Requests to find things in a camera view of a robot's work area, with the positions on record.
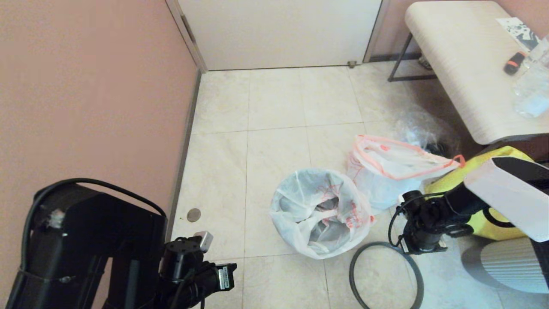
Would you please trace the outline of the white bag orange drawstring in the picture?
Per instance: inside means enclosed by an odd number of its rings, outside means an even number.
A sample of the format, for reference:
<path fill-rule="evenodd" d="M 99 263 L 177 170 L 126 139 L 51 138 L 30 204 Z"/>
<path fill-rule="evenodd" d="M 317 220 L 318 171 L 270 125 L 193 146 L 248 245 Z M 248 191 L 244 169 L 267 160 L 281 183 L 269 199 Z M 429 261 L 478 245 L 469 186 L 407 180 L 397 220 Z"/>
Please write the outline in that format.
<path fill-rule="evenodd" d="M 418 146 L 373 135 L 356 135 L 349 152 L 347 176 L 365 195 L 375 212 L 398 203 L 422 182 L 465 165 L 462 155 L 446 158 Z"/>
<path fill-rule="evenodd" d="M 269 216 L 284 242 L 316 260 L 365 240 L 376 218 L 354 182 L 335 170 L 297 170 L 276 188 Z"/>

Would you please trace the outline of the yellow tote bag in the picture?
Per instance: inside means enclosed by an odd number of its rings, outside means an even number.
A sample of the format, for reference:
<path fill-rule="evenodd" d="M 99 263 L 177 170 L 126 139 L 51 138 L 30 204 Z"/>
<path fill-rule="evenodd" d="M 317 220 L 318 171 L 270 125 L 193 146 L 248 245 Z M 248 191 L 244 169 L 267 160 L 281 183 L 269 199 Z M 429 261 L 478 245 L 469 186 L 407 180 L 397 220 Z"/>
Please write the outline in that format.
<path fill-rule="evenodd" d="M 521 160 L 533 162 L 534 160 L 524 152 L 514 147 L 505 146 L 502 148 L 494 149 L 492 151 L 480 154 L 468 160 L 464 166 L 459 167 L 447 175 L 439 178 L 437 181 L 426 185 L 424 188 L 425 194 L 434 192 L 449 191 L 452 188 L 459 185 L 465 178 L 465 176 L 476 169 L 492 157 L 516 157 Z M 473 228 L 473 235 L 484 237 L 489 240 L 503 241 L 517 239 L 520 237 L 526 237 L 525 233 L 519 230 L 517 227 L 498 227 L 489 222 L 482 212 L 475 213 L 468 221 L 468 225 Z"/>

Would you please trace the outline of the grey ribbed round object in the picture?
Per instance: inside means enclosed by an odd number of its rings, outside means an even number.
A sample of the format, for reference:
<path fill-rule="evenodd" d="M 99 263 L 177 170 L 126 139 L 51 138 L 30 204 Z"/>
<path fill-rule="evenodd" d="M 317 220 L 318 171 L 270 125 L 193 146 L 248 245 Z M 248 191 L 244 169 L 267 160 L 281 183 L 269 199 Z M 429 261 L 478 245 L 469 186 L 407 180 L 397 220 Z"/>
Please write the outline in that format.
<path fill-rule="evenodd" d="M 497 289 L 549 294 L 549 244 L 528 237 L 474 245 L 461 254 L 465 271 Z"/>

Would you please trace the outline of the beige table with metal legs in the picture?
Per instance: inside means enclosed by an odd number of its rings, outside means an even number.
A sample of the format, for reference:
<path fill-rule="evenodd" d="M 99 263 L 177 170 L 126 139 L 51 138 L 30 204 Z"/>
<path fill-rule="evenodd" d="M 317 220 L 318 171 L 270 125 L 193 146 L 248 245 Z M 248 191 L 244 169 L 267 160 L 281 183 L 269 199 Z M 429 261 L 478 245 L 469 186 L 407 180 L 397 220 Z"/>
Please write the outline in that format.
<path fill-rule="evenodd" d="M 418 1 L 404 14 L 422 55 L 481 145 L 549 135 L 549 113 L 528 119 L 513 109 L 516 76 L 507 75 L 504 65 L 519 45 L 498 23 L 508 16 L 494 1 Z"/>

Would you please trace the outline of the clear plastic bottle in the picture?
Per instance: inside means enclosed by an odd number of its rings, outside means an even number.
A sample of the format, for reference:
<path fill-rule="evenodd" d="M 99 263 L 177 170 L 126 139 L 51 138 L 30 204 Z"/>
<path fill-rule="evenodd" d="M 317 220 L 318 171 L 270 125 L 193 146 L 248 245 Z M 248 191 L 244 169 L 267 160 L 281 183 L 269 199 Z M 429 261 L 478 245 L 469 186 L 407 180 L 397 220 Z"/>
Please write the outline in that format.
<path fill-rule="evenodd" d="M 514 83 L 514 111 L 524 118 L 537 118 L 549 110 L 549 34 L 524 58 L 522 72 Z"/>

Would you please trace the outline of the black and orange small device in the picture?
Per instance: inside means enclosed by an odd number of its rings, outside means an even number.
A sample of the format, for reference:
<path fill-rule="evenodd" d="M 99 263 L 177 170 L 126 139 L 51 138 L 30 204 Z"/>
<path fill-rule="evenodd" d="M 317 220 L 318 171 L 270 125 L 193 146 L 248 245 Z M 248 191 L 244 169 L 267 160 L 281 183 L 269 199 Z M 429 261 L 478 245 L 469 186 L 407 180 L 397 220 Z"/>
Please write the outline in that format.
<path fill-rule="evenodd" d="M 509 76 L 513 76 L 520 69 L 526 56 L 527 54 L 523 51 L 518 51 L 506 62 L 504 72 Z"/>

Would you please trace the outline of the black and white leaflet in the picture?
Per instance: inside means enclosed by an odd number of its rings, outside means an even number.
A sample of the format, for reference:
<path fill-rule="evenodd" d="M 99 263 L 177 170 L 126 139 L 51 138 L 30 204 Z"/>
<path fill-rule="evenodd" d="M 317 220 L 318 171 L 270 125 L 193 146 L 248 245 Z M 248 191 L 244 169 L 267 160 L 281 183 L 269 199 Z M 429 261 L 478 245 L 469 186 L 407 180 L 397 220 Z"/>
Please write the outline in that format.
<path fill-rule="evenodd" d="M 498 18 L 496 21 L 524 51 L 530 52 L 537 47 L 539 43 L 537 35 L 520 19 Z"/>

